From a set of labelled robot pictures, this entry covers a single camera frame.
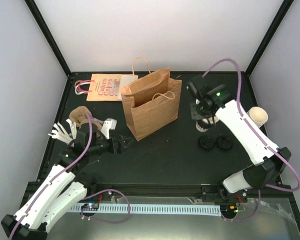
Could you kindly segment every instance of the black table surface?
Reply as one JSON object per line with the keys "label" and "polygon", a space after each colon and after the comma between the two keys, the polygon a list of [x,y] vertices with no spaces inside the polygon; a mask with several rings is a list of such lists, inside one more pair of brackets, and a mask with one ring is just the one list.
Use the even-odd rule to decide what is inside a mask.
{"label": "black table surface", "polygon": [[[201,75],[192,72],[172,72],[171,78],[182,80],[178,118],[141,141],[135,141],[124,154],[104,153],[95,156],[84,171],[94,176],[98,183],[110,186],[202,185],[217,184],[229,175],[251,165],[244,148],[222,122],[219,121],[216,128],[205,133],[197,131],[190,114],[189,104],[193,99],[186,90],[187,82],[195,78],[198,87],[203,85],[216,87],[225,84],[235,98],[238,87],[237,73],[212,72],[205,79],[202,79]],[[60,123],[70,132],[66,123],[70,112],[79,106],[86,106],[98,119],[116,119],[117,134],[133,137],[126,125],[122,103],[86,101],[87,95],[75,94],[74,83],[77,80],[90,79],[91,74],[77,73],[74,77],[71,80],[72,86]],[[243,74],[242,77],[241,104],[248,111],[256,105],[256,100],[250,80]],[[198,139],[201,136],[210,136],[216,140],[220,135],[228,136],[233,141],[230,151],[223,152],[216,147],[211,151],[203,151],[198,147]],[[59,153],[65,147],[63,142],[54,142],[49,157],[50,167],[56,163]]]}

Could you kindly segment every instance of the black frame bar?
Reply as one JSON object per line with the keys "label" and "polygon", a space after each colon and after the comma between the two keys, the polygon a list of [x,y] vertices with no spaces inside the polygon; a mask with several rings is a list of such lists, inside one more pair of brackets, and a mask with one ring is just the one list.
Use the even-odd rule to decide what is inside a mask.
{"label": "black frame bar", "polygon": [[50,32],[48,25],[46,24],[44,17],[41,15],[41,12],[34,0],[24,0],[27,4],[28,8],[30,9],[36,23],[39,25],[43,35],[45,36],[45,39],[49,43],[55,57],[58,59],[65,75],[69,77],[72,72],[70,68],[68,67],[68,64],[66,63],[66,60],[64,56],[62,55],[54,37],[52,36],[52,33]]}
{"label": "black frame bar", "polygon": [[272,37],[275,35],[278,27],[280,26],[282,20],[284,19],[286,13],[288,12],[289,8],[291,7],[294,0],[284,0],[276,13],[274,19],[272,20],[272,23],[270,24],[270,27],[266,31],[258,49],[256,50],[251,62],[249,63],[249,66],[245,70],[245,73],[248,75],[248,77],[252,74],[255,67],[257,66],[260,58],[264,54],[267,46],[269,45]]}

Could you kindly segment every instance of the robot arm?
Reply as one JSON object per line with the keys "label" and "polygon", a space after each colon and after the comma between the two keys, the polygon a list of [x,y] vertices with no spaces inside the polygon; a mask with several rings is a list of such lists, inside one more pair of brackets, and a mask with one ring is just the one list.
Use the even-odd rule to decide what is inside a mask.
{"label": "robot arm", "polygon": [[110,135],[110,130],[116,128],[116,123],[114,119],[107,119],[101,131],[93,125],[91,144],[85,156],[68,171],[61,173],[78,158],[87,145],[88,125],[83,125],[76,132],[75,139],[61,152],[58,164],[52,167],[48,177],[30,200],[14,216],[6,215],[1,221],[7,237],[20,222],[12,239],[45,240],[55,223],[75,203],[96,192],[97,181],[85,174],[82,169],[89,163],[90,156],[105,152],[123,153],[128,147],[131,138]]}
{"label": "robot arm", "polygon": [[237,101],[231,97],[225,85],[214,89],[197,90],[194,83],[190,82],[187,89],[195,98],[195,103],[190,104],[190,107],[192,119],[197,120],[197,128],[198,126],[199,129],[212,127],[213,125],[207,119],[218,117],[242,144],[252,163],[250,167],[234,173],[222,181],[222,187],[219,190],[222,199],[242,189],[261,189],[282,173],[285,165],[269,148],[275,150],[286,160],[291,157],[291,152],[286,147],[278,148],[268,139],[241,106],[239,106],[241,113],[239,112]]}

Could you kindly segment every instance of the white wall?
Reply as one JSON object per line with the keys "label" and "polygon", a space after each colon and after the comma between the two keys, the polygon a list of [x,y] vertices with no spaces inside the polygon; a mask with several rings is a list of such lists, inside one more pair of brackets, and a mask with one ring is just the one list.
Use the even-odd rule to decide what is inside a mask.
{"label": "white wall", "polygon": [[[72,71],[246,70],[283,0],[36,0]],[[136,69],[146,70],[144,63]],[[220,64],[216,71],[233,71]]]}
{"label": "white wall", "polygon": [[[270,138],[291,150],[290,162],[300,174],[300,0],[292,4],[251,78],[259,105],[269,113]],[[282,177],[296,186],[288,169]],[[300,190],[294,195],[300,210]]]}
{"label": "white wall", "polygon": [[66,79],[25,2],[0,0],[0,222],[36,180]]}

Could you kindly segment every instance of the black cup lid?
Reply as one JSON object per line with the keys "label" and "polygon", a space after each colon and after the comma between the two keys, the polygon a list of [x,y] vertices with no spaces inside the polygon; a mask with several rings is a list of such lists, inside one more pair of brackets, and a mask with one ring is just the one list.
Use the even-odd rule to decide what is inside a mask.
{"label": "black cup lid", "polygon": [[229,137],[221,135],[220,137],[217,138],[216,140],[216,146],[221,150],[221,151],[229,151],[232,148],[232,141]]}
{"label": "black cup lid", "polygon": [[198,143],[200,149],[205,151],[211,150],[215,145],[215,141],[213,140],[212,137],[209,136],[200,137]]}

